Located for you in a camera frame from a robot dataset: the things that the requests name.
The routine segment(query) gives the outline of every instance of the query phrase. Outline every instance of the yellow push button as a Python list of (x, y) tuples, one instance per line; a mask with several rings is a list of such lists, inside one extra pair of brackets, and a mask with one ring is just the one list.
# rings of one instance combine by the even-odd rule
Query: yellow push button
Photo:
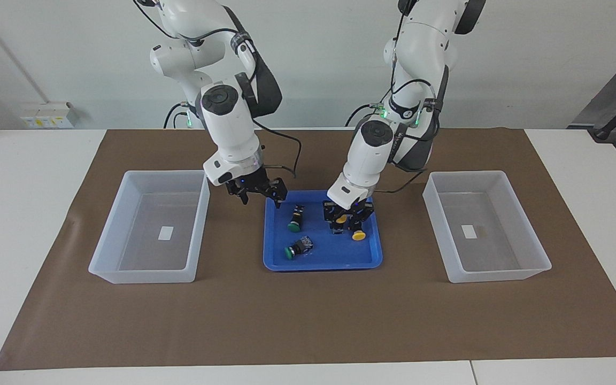
[(362, 241), (363, 239), (365, 239), (366, 235), (364, 232), (358, 230), (355, 233), (353, 233), (353, 236), (351, 237), (353, 239), (353, 241)]

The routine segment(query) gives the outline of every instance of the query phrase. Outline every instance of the white label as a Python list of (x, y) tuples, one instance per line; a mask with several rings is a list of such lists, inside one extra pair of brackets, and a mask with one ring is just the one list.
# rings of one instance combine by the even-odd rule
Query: white label
[(477, 239), (477, 233), (474, 231), (473, 225), (462, 225), (465, 239)]
[(169, 241), (173, 236), (173, 226), (162, 226), (161, 233), (158, 234), (159, 241)]

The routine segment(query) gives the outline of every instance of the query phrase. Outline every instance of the black cable clamp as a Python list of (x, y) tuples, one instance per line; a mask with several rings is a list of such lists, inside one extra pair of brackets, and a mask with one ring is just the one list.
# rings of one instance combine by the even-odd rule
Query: black cable clamp
[(242, 45), (245, 41), (253, 42), (253, 39), (249, 35), (249, 32), (246, 31), (237, 32), (232, 37), (232, 40), (229, 42), (229, 44), (230, 46), (232, 46), (232, 51), (234, 51), (235, 55), (237, 55), (237, 49), (239, 48), (239, 46)]
[(425, 108), (427, 112), (432, 112), (433, 110), (441, 112), (441, 109), (443, 108), (443, 101), (438, 100), (437, 98), (426, 98), (425, 102), (422, 104), (422, 108)]

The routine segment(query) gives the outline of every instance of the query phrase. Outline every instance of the transparent plastic bin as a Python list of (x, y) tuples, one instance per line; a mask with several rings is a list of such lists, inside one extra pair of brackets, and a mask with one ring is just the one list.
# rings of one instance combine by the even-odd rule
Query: transparent plastic bin
[(448, 280), (523, 280), (550, 270), (503, 171), (430, 173), (425, 199)]
[(110, 283), (193, 282), (209, 197), (203, 171), (127, 171), (90, 273)]

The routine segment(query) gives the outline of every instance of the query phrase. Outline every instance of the white table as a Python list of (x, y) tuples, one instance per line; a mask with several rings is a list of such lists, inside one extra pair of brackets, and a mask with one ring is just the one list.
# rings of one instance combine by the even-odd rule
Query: white table
[[(0, 131), (0, 348), (105, 131)], [(616, 151), (586, 132), (528, 130), (616, 288)], [(616, 358), (0, 372), (0, 383), (616, 383)]]

